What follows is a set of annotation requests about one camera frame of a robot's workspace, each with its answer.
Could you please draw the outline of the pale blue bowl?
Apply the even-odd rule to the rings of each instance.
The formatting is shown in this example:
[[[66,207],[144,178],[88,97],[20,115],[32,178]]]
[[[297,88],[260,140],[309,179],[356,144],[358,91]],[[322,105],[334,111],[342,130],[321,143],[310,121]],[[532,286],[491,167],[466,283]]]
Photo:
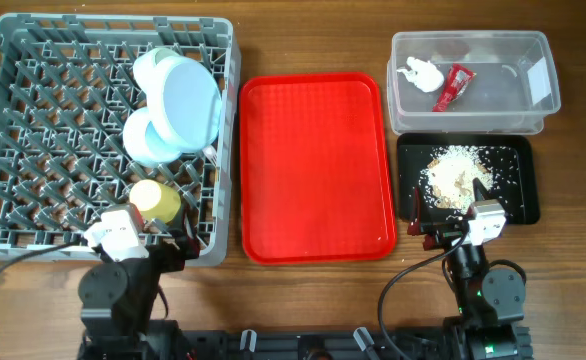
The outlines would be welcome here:
[[[167,144],[155,130],[147,107],[134,111],[125,121],[122,132],[126,152],[144,167],[156,168],[178,159],[182,152]]]

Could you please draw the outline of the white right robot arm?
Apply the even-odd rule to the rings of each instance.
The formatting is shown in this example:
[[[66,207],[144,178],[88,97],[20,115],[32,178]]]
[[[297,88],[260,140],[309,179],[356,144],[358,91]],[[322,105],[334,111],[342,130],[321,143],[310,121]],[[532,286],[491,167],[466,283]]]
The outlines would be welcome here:
[[[505,210],[479,179],[472,186],[474,201],[465,215],[432,221],[419,199],[410,226],[424,237],[426,251],[444,251],[446,280],[460,312],[443,323],[449,353],[453,359],[531,359],[530,330],[518,325],[524,319],[526,273],[509,260],[488,261],[484,250],[500,236]]]

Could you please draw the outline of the yellow plastic cup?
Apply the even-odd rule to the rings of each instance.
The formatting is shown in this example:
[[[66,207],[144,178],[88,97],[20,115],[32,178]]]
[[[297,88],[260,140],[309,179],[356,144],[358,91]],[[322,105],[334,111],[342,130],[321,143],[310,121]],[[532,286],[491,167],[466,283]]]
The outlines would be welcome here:
[[[129,202],[136,206],[144,219],[159,219],[164,223],[170,223],[181,207],[181,199],[175,189],[150,179],[133,185]]]

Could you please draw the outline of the red snack wrapper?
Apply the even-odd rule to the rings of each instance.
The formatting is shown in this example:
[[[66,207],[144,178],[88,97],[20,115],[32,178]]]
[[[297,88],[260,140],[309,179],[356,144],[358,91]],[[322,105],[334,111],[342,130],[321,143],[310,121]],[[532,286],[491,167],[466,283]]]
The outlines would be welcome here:
[[[476,73],[460,64],[453,64],[445,78],[444,88],[435,105],[433,112],[444,112],[451,102],[456,100],[475,78]]]

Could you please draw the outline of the white plastic fork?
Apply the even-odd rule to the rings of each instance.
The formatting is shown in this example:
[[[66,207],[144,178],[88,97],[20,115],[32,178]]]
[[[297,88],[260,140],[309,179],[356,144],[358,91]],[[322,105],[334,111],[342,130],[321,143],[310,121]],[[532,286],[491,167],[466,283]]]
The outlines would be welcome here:
[[[208,145],[202,149],[202,153],[208,159],[208,161],[214,165],[218,165],[217,150],[213,145]]]

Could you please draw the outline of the pale green bowl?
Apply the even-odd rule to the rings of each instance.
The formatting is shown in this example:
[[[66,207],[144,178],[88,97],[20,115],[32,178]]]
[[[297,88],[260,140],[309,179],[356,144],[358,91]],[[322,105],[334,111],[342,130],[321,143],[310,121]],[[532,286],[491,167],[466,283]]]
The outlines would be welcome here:
[[[134,80],[140,89],[147,93],[154,79],[155,67],[165,58],[176,57],[178,53],[167,48],[154,48],[138,57],[133,63],[132,71]]]

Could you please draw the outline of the white round plate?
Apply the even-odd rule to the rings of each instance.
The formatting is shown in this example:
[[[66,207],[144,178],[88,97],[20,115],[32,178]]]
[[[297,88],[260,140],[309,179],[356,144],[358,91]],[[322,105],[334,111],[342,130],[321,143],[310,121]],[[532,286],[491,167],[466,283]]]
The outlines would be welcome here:
[[[199,151],[218,136],[221,92],[211,72],[191,58],[171,56],[157,64],[147,106],[160,138],[182,153]]]

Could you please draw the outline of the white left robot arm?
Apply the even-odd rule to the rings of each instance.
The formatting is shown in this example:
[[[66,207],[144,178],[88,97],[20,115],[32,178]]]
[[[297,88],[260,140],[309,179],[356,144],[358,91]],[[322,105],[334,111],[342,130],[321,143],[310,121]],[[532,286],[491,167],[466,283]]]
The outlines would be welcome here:
[[[112,206],[84,232],[101,264],[81,279],[78,295],[85,326],[81,359],[387,359],[389,350],[364,328],[353,333],[240,334],[184,331],[178,322],[151,317],[165,296],[160,278],[180,272],[200,248],[188,205],[174,195],[152,192],[157,222],[170,242],[145,246],[139,235],[146,215],[135,203]]]

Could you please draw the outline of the white tissue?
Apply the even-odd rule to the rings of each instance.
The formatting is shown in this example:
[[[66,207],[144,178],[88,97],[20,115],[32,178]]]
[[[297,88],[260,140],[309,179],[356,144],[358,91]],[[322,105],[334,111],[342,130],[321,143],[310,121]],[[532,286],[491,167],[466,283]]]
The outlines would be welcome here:
[[[444,75],[434,64],[415,57],[408,57],[406,66],[397,72],[424,93],[434,92],[444,84]]]

